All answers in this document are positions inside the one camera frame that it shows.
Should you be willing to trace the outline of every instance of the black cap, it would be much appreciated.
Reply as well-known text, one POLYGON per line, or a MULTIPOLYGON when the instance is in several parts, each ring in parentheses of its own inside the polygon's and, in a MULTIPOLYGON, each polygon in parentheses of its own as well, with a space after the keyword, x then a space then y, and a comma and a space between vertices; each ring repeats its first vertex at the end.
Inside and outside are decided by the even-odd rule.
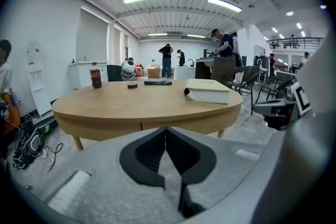
POLYGON ((215 36, 215 33, 216 32, 218 32, 219 30, 218 29, 213 29, 212 31, 211 31, 211 37, 214 37, 215 36))

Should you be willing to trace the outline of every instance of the faucet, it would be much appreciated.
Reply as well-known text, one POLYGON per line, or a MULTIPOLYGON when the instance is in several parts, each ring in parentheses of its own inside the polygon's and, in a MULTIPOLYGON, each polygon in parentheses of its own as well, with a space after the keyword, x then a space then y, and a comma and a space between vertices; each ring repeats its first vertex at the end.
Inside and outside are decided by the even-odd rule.
POLYGON ((190 61, 190 60, 192 60, 192 65, 191 65, 191 67, 193 67, 194 65, 195 65, 195 63, 194 63, 194 60, 193 59, 189 59, 188 61, 190 61))

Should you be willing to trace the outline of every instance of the round table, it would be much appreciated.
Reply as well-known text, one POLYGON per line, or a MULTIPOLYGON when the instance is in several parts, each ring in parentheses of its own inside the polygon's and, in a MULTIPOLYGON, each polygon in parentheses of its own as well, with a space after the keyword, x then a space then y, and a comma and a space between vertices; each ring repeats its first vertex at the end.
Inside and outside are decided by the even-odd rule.
POLYGON ((53 103, 59 126, 73 136, 78 150, 81 138, 102 141, 155 127, 174 126, 202 134, 213 132, 223 137, 224 129, 234 124, 243 101, 235 91, 229 104, 186 100, 187 80, 170 86, 145 86, 128 89, 129 82, 106 82, 100 89, 88 86, 53 103))

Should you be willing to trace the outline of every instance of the soda bottle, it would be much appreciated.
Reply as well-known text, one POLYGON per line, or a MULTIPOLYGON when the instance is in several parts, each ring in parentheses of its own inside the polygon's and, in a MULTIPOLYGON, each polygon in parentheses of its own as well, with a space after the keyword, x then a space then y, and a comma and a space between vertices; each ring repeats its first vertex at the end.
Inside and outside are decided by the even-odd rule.
POLYGON ((92 68, 90 69, 91 73, 91 80, 92 80, 92 86, 97 89, 101 88, 101 77, 100 77, 100 70, 97 67, 97 63, 92 63, 92 68))

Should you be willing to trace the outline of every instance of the thick book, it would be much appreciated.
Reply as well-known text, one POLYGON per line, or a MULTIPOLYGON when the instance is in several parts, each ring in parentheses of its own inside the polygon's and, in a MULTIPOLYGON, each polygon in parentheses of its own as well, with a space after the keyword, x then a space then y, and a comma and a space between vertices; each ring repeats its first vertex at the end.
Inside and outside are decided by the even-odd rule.
POLYGON ((230 89, 212 79, 189 79, 184 90, 188 100, 207 103, 229 103, 230 89))

